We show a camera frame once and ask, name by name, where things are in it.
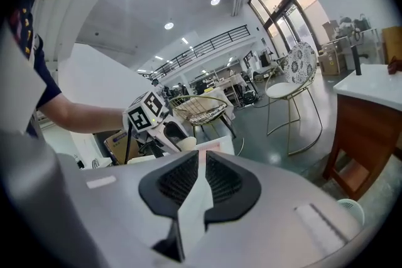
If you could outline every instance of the black metal railing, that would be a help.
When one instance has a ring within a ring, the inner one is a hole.
[[[174,72],[177,68],[190,63],[192,60],[197,59],[198,57],[210,53],[213,50],[216,50],[220,47],[223,47],[229,43],[240,40],[241,38],[247,36],[250,36],[250,32],[247,29],[246,24],[244,26],[226,31],[223,34],[220,34],[201,44],[198,44],[192,49],[189,49],[184,53],[176,56],[175,58],[170,60],[170,63],[164,64],[162,67],[159,67],[157,70],[155,70],[152,74],[148,74],[148,76],[152,80],[160,80],[169,73]]]

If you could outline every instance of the white chair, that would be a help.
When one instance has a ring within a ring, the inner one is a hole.
[[[285,58],[285,67],[284,67],[284,73],[286,77],[286,82],[283,83],[277,83],[274,84],[270,87],[269,85],[269,80],[271,79],[271,76],[274,73],[271,73],[269,76],[266,85],[265,85],[265,93],[268,96],[268,124],[267,124],[267,136],[272,134],[275,130],[279,129],[282,126],[289,125],[288,128],[288,155],[294,155],[296,153],[300,153],[302,151],[305,151],[312,147],[319,139],[321,133],[322,133],[322,123],[321,123],[321,118],[320,114],[318,113],[317,106],[315,105],[315,102],[313,100],[313,97],[308,90],[308,87],[313,83],[314,81],[314,76],[315,72],[317,70],[317,57],[315,55],[315,52],[313,48],[308,44],[304,42],[300,42],[296,44],[291,51],[289,52],[288,56]],[[299,95],[300,93],[304,92],[307,90],[308,94],[310,95],[315,111],[317,112],[318,119],[320,121],[321,125],[321,130],[320,134],[317,136],[317,138],[310,143],[308,146],[305,146],[297,151],[290,152],[289,151],[289,143],[290,143],[290,124],[293,122],[297,122],[300,120],[300,113],[297,108],[296,102],[294,97]],[[285,122],[284,124],[281,124],[277,127],[275,127],[273,130],[269,130],[269,110],[271,106],[271,99],[274,99],[274,102],[277,100],[287,100],[288,101],[288,112],[289,112],[289,121]],[[290,100],[293,101],[296,107],[296,111],[298,114],[298,119],[291,120],[290,117]]]

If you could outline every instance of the ceiling light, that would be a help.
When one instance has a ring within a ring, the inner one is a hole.
[[[167,23],[167,24],[165,24],[165,29],[167,29],[167,30],[172,29],[174,25],[175,24],[173,24],[173,23]]]
[[[211,5],[216,6],[220,3],[220,0],[211,0]]]

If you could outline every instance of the red object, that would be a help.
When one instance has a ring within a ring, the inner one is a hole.
[[[397,60],[396,56],[392,57],[391,62],[388,64],[388,73],[395,74],[396,71],[402,72],[402,60]]]

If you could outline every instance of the gray glossy floor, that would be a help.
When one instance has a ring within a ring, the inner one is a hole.
[[[320,139],[310,149],[294,156],[288,156],[286,153],[288,126],[278,129],[267,137],[268,108],[247,107],[235,111],[236,118],[233,121],[237,134],[237,138],[233,141],[235,152],[240,151],[244,138],[244,147],[240,156],[298,173],[337,200],[347,198],[337,183],[332,180],[327,182],[322,178],[334,140],[337,118],[337,98],[333,87],[346,76],[347,73],[340,76],[323,77],[320,69],[317,71],[310,91],[320,113],[323,131]],[[283,76],[276,77],[272,84],[283,80]],[[265,83],[256,83],[256,86],[259,93],[264,94]],[[320,130],[318,117],[309,94],[304,92],[295,100],[300,111],[301,121],[291,125],[290,149],[293,150],[308,145],[317,137]],[[255,106],[263,106],[267,103],[268,98],[264,95]],[[297,116],[293,103],[291,103],[291,113],[293,117]],[[287,119],[287,101],[277,101],[271,105],[270,129],[286,122]],[[220,121],[216,122],[215,127],[219,136],[230,135],[229,130]],[[198,142],[217,138],[217,134],[210,126],[204,128],[205,133],[201,129],[197,129]],[[378,180],[359,200],[366,214],[366,224],[381,220],[388,214],[401,187],[402,162],[392,157]]]

